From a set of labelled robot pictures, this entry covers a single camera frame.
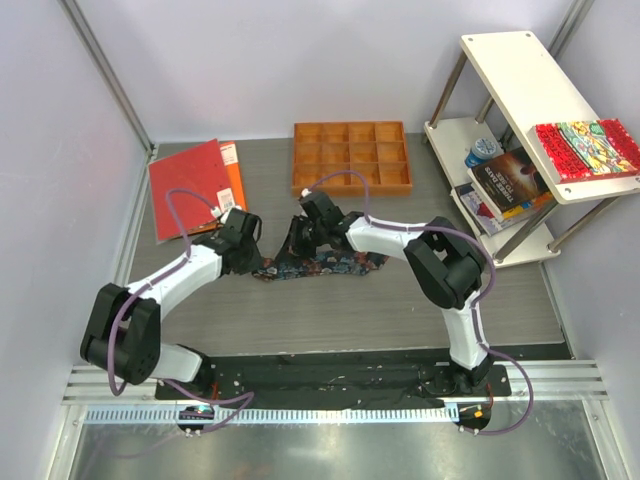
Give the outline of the floral navy necktie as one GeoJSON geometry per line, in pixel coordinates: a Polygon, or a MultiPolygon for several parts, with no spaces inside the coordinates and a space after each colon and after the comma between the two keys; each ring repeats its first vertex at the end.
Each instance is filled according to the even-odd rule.
{"type": "Polygon", "coordinates": [[[380,270],[389,260],[379,253],[327,250],[310,258],[279,253],[275,258],[264,258],[260,268],[252,273],[258,280],[272,282],[312,278],[324,275],[365,276],[380,270]]]}

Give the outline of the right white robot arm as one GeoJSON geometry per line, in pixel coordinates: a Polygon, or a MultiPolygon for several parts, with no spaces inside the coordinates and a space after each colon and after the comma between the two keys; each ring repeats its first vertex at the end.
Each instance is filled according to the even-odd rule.
{"type": "Polygon", "coordinates": [[[420,225],[383,222],[362,212],[345,214],[322,191],[304,190],[299,203],[302,213],[292,219],[276,256],[280,268],[309,266],[323,246],[330,246],[334,257],[372,254],[407,262],[445,320],[450,357],[446,381],[465,395],[486,385],[493,360],[483,346],[481,323],[473,318],[486,261],[470,237],[444,217],[420,225]]]}

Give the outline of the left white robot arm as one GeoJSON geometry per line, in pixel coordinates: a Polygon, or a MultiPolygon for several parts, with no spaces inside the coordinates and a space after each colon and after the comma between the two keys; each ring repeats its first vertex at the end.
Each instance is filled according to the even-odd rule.
{"type": "Polygon", "coordinates": [[[215,378],[212,360],[193,348],[164,343],[162,321],[201,287],[261,267],[261,233],[259,216],[233,208],[220,228],[197,237],[151,276],[127,286],[103,286],[81,341],[81,358],[131,385],[172,380],[190,398],[205,397],[215,378]]]}

